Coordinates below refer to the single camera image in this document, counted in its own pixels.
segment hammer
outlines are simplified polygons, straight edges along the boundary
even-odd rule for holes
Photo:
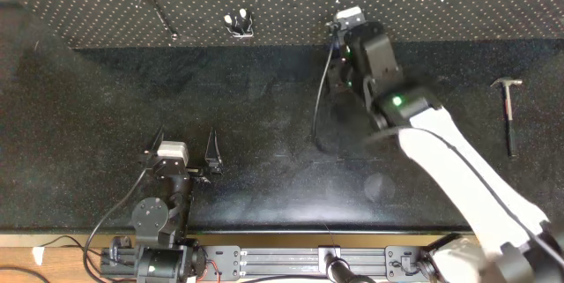
[[[511,96],[509,95],[509,87],[511,85],[521,85],[521,79],[512,79],[511,77],[502,77],[495,80],[491,86],[501,84],[505,89],[505,114],[507,115],[507,136],[508,136],[508,155],[516,157],[515,132],[513,130],[513,111],[511,110]]]

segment wooden floor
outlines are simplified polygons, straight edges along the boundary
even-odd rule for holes
[[[42,264],[33,257],[34,246],[55,239],[59,235],[0,235],[0,266],[18,266],[34,270],[50,283],[93,282],[82,265],[82,250],[77,248],[45,248]],[[73,235],[84,244],[86,235]],[[113,236],[100,235],[93,241],[93,247],[107,247]],[[315,248],[331,245],[329,235],[199,235],[203,245],[239,245],[243,248]],[[333,235],[337,245],[344,248],[383,248],[388,245],[427,245],[440,238],[436,235]],[[72,244],[62,239],[54,246]],[[91,255],[98,266],[99,257]],[[0,282],[41,282],[29,274],[0,271]]]

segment hammer head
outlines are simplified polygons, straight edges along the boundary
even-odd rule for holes
[[[511,86],[511,85],[521,85],[523,83],[522,79],[513,79],[511,77],[501,77],[495,80],[490,86],[495,86],[497,84],[501,84],[502,86]]]

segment white robotic arm segment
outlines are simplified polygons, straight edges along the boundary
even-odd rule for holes
[[[501,254],[501,245],[520,247],[529,241],[527,233],[511,219],[468,165],[443,141],[451,143],[483,177],[505,206],[535,235],[542,233],[545,214],[507,185],[464,139],[444,108],[429,108],[409,119],[413,128],[401,130],[399,143],[439,184],[456,208],[468,220],[488,257]]]

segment hammer handle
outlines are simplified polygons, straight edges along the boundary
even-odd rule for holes
[[[517,149],[515,144],[515,131],[513,129],[513,119],[507,120],[507,134],[508,134],[508,155],[509,157],[517,156]]]

